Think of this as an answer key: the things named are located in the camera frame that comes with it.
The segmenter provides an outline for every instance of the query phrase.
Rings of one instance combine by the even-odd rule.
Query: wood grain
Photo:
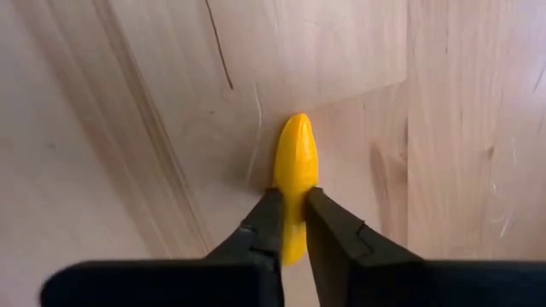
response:
[[[270,185],[289,115],[405,78],[405,4],[2,3],[2,303],[86,258],[204,255]],[[314,304],[292,272],[288,305]]]
[[[67,264],[150,251],[10,2],[0,38],[0,305],[33,306]]]
[[[409,11],[409,247],[543,258],[540,1]]]
[[[271,185],[289,115],[405,76],[404,2],[159,3],[116,1],[113,10],[215,243]],[[354,14],[361,5],[382,32]],[[344,43],[333,49],[322,37]],[[316,51],[322,55],[309,54]]]
[[[546,258],[540,0],[0,3],[0,289],[199,257],[311,116],[320,182],[430,258]],[[287,305],[317,305],[308,259]]]

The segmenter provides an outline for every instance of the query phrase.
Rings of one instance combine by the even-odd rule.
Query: dark streak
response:
[[[190,231],[194,232],[194,236],[201,243],[200,248],[208,252],[211,249],[210,240],[200,225],[202,218],[188,197],[186,184],[184,184],[187,182],[187,179],[185,179],[183,169],[175,158],[174,149],[167,135],[166,128],[148,92],[137,61],[129,48],[127,38],[121,31],[121,25],[116,14],[113,12],[112,4],[107,0],[93,0],[93,5],[95,6],[96,15],[102,23],[102,28],[106,33],[108,43],[125,77],[125,82],[131,90],[132,97],[144,123],[144,128],[160,161],[160,166],[167,181],[171,184],[171,191],[177,198],[176,202],[188,217],[186,223]]]
[[[544,124],[544,114],[545,112],[543,112],[543,116],[540,118],[540,123],[538,124],[538,129],[537,129],[537,136],[540,135],[540,130],[543,129],[543,124]]]
[[[543,69],[540,71],[540,75],[538,75],[537,82],[535,83],[535,86],[532,88],[533,94],[537,91],[538,86],[540,85],[540,81],[543,80],[544,69],[546,69],[546,65],[543,65]]]
[[[493,159],[494,153],[495,153],[495,146],[493,145],[487,150],[487,158],[489,158],[489,160]]]
[[[222,60],[222,66],[224,67],[225,78],[228,80],[229,88],[233,89],[233,83],[231,83],[231,78],[229,77],[228,67],[225,65],[224,53],[222,52],[222,45],[220,44],[220,38],[218,37],[218,30],[216,29],[216,24],[214,23],[214,17],[212,17],[211,5],[208,3],[208,0],[205,0],[205,4],[206,9],[208,10],[208,15],[211,18],[212,29],[214,31],[214,37],[216,38],[216,45],[218,46],[220,60]]]
[[[450,44],[450,27],[447,26],[445,28],[445,53],[448,54],[449,52],[449,44]]]
[[[450,43],[450,3],[448,2],[446,4],[446,10],[445,10],[445,53],[448,54],[449,51],[449,43]]]

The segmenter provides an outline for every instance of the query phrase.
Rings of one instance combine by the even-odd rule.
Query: wood plank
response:
[[[0,3],[0,305],[89,258],[150,251],[11,2]]]
[[[502,87],[481,257],[546,258],[546,3],[518,3]]]
[[[106,1],[15,2],[155,257],[206,252],[206,232]]]
[[[404,79],[404,1],[112,4],[215,243],[271,185],[289,115]]]
[[[540,1],[411,3],[409,247],[415,252],[543,257],[543,12]]]

